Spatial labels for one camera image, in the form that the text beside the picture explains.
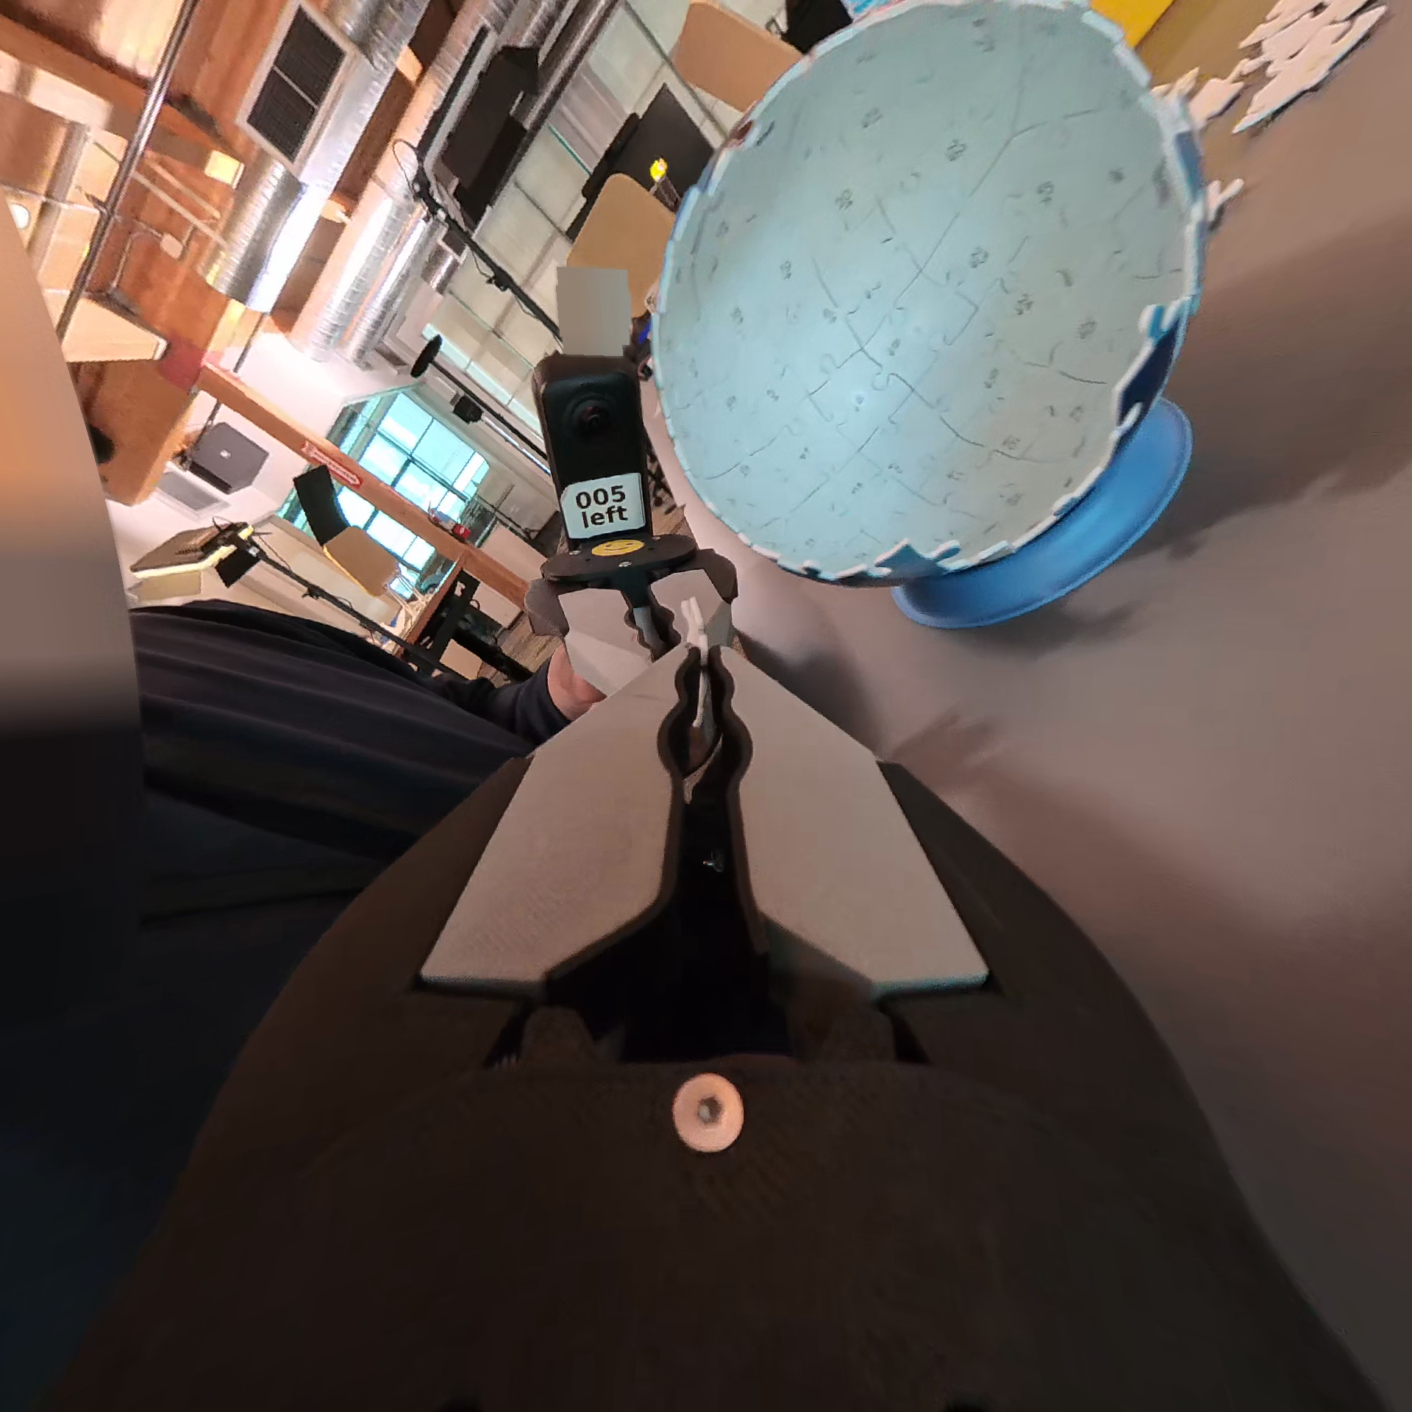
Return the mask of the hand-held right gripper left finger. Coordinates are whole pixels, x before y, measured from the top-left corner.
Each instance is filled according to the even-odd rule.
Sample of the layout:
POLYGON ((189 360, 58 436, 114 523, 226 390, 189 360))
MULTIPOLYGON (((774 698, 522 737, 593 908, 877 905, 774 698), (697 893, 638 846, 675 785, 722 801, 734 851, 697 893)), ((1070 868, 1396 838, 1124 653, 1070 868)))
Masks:
POLYGON ((440 930, 435 991, 546 991, 660 913, 677 880, 695 654, 672 648, 539 747, 440 930))

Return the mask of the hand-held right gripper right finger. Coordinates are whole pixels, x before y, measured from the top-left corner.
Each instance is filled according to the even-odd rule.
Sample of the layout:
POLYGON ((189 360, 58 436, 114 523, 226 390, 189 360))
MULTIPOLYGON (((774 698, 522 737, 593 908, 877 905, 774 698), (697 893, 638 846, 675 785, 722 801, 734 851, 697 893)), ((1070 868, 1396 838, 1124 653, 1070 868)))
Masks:
POLYGON ((774 975, 852 996, 989 975, 870 750, 731 648, 710 669, 744 910, 774 975))

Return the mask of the curved white puzzle piece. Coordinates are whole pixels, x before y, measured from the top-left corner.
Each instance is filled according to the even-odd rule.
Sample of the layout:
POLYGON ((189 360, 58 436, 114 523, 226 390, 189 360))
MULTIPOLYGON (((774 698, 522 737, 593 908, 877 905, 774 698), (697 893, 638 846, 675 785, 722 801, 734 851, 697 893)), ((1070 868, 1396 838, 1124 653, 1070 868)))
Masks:
POLYGON ((707 622, 697 597, 682 601, 684 636, 682 641, 695 654, 694 706, 685 732, 682 796, 689 802, 700 777, 710 767, 717 752, 719 727, 715 713, 715 688, 710 676, 710 638, 707 622))

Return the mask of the blue round ball stand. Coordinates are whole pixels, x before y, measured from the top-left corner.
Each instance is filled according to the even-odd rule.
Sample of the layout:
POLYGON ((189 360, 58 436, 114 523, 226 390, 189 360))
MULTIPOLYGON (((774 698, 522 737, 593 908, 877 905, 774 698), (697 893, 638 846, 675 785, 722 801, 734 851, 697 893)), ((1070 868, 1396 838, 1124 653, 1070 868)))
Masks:
POLYGON ((1188 417, 1156 399, 1089 495, 1015 553, 909 582, 890 596, 924 627, 1006 624, 1065 599, 1129 552, 1166 511, 1191 458, 1188 417))

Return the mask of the blue cartoon puzzle ball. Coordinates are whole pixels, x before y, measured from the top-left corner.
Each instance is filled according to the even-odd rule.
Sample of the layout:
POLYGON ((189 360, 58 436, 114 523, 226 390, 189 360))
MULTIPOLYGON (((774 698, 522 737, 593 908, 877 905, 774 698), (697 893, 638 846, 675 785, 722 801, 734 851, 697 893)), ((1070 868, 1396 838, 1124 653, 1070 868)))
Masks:
POLYGON ((1016 553, 1163 390, 1205 194, 1186 105, 1085 4, 868 12, 677 212, 650 343, 684 478, 796 577, 1016 553))

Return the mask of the yellow plastic bin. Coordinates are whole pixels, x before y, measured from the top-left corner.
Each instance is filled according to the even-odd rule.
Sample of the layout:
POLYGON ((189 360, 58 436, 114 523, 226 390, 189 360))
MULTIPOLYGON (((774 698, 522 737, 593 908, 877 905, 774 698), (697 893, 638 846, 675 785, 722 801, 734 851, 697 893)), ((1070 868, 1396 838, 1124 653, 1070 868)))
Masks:
POLYGON ((1089 2, 1090 11, 1119 27, 1131 49, 1141 49, 1159 21, 1176 2, 1089 2))

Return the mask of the person's left forearm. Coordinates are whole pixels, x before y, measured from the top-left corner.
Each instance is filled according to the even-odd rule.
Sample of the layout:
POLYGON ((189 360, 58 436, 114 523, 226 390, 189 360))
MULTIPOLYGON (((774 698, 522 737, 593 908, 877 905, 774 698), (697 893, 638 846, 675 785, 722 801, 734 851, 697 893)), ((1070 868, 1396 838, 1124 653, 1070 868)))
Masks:
POLYGON ((431 696, 467 715, 475 730, 504 750, 534 752, 571 723, 552 695, 552 664, 544 664, 527 680, 509 685, 440 675, 428 690, 431 696))

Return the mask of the pile of white puzzle pieces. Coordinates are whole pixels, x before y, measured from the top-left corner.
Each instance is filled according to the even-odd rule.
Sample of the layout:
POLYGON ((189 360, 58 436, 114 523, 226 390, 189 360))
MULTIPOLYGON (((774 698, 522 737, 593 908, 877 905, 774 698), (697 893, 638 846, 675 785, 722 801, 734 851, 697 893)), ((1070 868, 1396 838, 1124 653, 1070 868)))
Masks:
POLYGON ((1238 44, 1240 56, 1225 76, 1201 76, 1193 68, 1151 93, 1184 106, 1193 132, 1205 130, 1245 98, 1232 133, 1257 130, 1314 93, 1376 31, 1388 16, 1373 2, 1280 2, 1238 44))

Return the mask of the person's left hand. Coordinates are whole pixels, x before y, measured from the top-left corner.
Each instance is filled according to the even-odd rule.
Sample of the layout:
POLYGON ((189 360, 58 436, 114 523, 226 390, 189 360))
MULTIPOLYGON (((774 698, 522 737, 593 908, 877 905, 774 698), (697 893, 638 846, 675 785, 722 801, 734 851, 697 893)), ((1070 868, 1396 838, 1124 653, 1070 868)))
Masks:
POLYGON ((559 718, 559 725, 552 728, 551 737, 586 717, 593 706, 606 700, 603 691, 574 671, 566 643, 556 646, 544 681, 552 710, 559 718))

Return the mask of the black tripod stand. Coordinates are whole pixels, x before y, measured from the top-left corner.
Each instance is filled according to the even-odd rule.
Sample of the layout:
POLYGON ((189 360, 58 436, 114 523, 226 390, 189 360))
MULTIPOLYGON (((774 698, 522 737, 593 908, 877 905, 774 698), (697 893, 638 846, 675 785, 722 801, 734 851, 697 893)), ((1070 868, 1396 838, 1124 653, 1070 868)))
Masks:
POLYGON ((448 249, 452 256, 468 256, 470 263, 482 274, 482 281, 494 290, 512 296, 514 303, 529 315, 539 327, 542 327, 551 338, 561 345, 561 332, 554 318, 544 311, 519 283, 500 266, 487 249, 483 249, 465 229, 465 224, 450 211, 438 192, 438 187, 430 177, 425 164, 416 162, 415 175, 411 177, 411 195, 423 209, 436 232, 448 236, 448 249))

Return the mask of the person's torso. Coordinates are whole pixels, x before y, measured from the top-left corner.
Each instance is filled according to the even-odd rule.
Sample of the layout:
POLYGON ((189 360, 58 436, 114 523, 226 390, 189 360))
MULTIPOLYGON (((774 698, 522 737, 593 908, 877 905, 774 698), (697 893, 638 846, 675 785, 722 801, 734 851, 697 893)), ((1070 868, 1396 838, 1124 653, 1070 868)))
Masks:
POLYGON ((73 859, 75 970, 3 920, 3 1409, 31 1409, 157 1224, 240 1051, 386 868, 505 764, 347 631, 132 611, 141 789, 119 893, 73 859))

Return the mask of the black monitor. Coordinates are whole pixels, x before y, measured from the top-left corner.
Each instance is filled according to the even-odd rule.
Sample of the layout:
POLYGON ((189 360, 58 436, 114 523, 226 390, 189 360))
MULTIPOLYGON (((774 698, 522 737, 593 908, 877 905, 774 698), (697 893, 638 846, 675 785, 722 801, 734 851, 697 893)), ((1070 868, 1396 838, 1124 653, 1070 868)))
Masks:
POLYGON ((623 120, 581 195, 586 200, 610 177, 623 175, 648 192, 668 192, 680 200, 697 184, 712 153, 712 143, 670 88, 662 86, 643 113, 623 120))

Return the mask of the black studio light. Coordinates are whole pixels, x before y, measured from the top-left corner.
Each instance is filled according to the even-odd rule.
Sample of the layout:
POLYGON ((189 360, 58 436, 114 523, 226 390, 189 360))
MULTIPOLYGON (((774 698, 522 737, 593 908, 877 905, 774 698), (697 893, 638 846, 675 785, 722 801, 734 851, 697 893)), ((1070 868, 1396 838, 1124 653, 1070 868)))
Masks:
POLYGON ((428 160, 435 190, 447 197, 447 209, 468 236, 504 187, 524 142, 515 108, 522 98, 536 95, 537 73, 534 48, 500 48, 428 160))

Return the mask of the white air vent grille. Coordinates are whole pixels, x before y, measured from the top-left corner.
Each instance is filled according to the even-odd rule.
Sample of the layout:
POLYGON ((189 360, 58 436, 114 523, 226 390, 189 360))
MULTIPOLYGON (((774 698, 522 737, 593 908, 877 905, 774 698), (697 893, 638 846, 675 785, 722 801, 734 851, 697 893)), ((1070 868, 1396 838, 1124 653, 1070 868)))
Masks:
POLYGON ((351 41, 322 12, 304 2, 285 4, 240 103, 240 132, 260 152, 300 172, 356 58, 351 41))

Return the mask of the silver ventilation duct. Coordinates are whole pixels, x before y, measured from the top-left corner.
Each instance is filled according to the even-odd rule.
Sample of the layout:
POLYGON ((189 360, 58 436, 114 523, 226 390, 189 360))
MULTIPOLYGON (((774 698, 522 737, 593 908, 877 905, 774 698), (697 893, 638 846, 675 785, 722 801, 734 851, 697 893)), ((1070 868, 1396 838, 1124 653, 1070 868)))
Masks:
POLYGON ((300 172, 240 132, 240 98, 233 116, 243 142, 240 174, 199 273, 213 291, 252 311, 290 310, 290 340, 307 357, 357 362, 356 338, 408 258, 418 214, 411 195, 416 150, 435 128, 453 73, 447 48, 453 7, 310 5, 351 41, 357 58, 300 172))

